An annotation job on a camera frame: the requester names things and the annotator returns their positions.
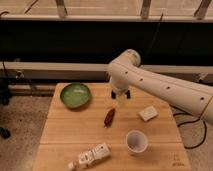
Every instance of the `black wall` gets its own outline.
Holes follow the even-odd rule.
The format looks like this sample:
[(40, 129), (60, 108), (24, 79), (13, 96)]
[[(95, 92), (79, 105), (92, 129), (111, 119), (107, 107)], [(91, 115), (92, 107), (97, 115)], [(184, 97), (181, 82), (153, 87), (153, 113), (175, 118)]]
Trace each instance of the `black wall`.
[(109, 63), (128, 48), (144, 64), (212, 66), (213, 24), (0, 21), (5, 61)]

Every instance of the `cable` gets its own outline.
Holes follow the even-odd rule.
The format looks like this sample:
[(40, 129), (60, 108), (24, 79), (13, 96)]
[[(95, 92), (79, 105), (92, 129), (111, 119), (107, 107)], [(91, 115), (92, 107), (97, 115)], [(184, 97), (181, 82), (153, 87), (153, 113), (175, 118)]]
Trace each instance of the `cable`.
[(4, 61), (2, 61), (2, 65), (3, 65), (3, 70), (4, 70), (4, 75), (5, 75), (5, 78), (7, 79), (7, 84), (10, 82), (9, 81), (9, 75), (8, 75), (8, 72), (7, 72), (7, 69), (5, 67), (5, 64), (4, 64)]
[(26, 82), (30, 86), (30, 94), (33, 96), (33, 93), (37, 90), (36, 85), (32, 82), (31, 79), (25, 77)]
[(156, 42), (156, 39), (157, 39), (157, 36), (158, 36), (158, 33), (159, 33), (159, 29), (160, 29), (160, 25), (161, 25), (161, 22), (163, 20), (163, 13), (161, 14), (160, 16), (160, 19), (159, 19), (159, 22), (158, 22), (158, 25), (157, 25), (157, 28), (155, 30), (155, 33), (153, 35), (153, 38), (152, 38), (152, 41), (150, 43), (150, 46), (149, 48), (147, 49), (146, 53), (144, 54), (144, 58), (143, 58), (143, 61), (146, 60), (147, 56), (150, 54), (150, 52), (152, 51), (152, 48)]
[(29, 6), (27, 6), (26, 9), (24, 10), (24, 13), (27, 14), (38, 1), (39, 0), (34, 0), (30, 2)]
[[(184, 113), (184, 112), (175, 113), (173, 116), (179, 116), (179, 115), (192, 116), (191, 114), (189, 114), (189, 113)], [(183, 125), (196, 123), (196, 122), (198, 122), (198, 121), (200, 121), (200, 118), (198, 118), (198, 119), (196, 119), (196, 120), (193, 120), (193, 121), (186, 121), (186, 122), (179, 123), (177, 126), (178, 126), (178, 127), (181, 127), (181, 126), (183, 126)], [(184, 145), (184, 148), (185, 148), (185, 149), (195, 149), (195, 148), (201, 146), (201, 145), (205, 142), (205, 140), (206, 140), (206, 135), (207, 135), (207, 125), (206, 125), (206, 122), (205, 122), (205, 121), (203, 121), (203, 126), (204, 126), (204, 135), (203, 135), (202, 140), (201, 140), (198, 144), (196, 144), (196, 145), (194, 145), (194, 146), (185, 146), (185, 145)]]
[(9, 11), (3, 11), (3, 12), (1, 12), (0, 13), (0, 19), (2, 18), (2, 16), (4, 15), (4, 14), (9, 14), (10, 12)]

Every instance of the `floor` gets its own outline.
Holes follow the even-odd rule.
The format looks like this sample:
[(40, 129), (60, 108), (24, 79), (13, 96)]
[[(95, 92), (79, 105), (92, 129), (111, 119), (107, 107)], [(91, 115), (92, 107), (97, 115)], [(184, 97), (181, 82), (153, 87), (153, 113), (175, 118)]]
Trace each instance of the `floor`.
[[(15, 96), (8, 106), (0, 106), (0, 126), (11, 131), (11, 138), (0, 138), (1, 171), (31, 171), (51, 97)], [(193, 120), (176, 116), (177, 123)], [(207, 125), (207, 139), (197, 149), (187, 150), (193, 171), (213, 171), (213, 126)], [(203, 124), (198, 122), (180, 127), (187, 146), (202, 139)]]

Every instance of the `bowl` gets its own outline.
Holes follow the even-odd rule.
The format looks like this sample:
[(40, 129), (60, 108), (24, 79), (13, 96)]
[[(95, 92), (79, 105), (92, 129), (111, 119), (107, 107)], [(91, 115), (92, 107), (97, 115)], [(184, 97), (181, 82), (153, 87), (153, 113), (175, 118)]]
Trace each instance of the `bowl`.
[(91, 99), (91, 92), (82, 83), (72, 83), (62, 89), (60, 99), (66, 107), (74, 109), (88, 103)]

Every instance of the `wooden table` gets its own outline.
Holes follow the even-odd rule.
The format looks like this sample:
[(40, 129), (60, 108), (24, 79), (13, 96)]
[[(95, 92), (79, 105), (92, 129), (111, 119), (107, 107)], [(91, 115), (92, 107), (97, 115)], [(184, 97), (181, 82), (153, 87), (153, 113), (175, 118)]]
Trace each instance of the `wooden table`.
[[(58, 84), (43, 130), (34, 171), (66, 171), (67, 164), (79, 153), (106, 142), (111, 158), (91, 167), (95, 171), (191, 170), (176, 122), (169, 105), (141, 90), (130, 87), (131, 99), (111, 99), (107, 83), (86, 84), (92, 100), (84, 108), (70, 110), (59, 95), (66, 84)], [(153, 105), (159, 116), (148, 123), (138, 115), (140, 110)], [(111, 107), (116, 108), (110, 128), (104, 127), (104, 118)], [(130, 156), (125, 136), (130, 130), (144, 132), (149, 140), (148, 149), (140, 157)]]

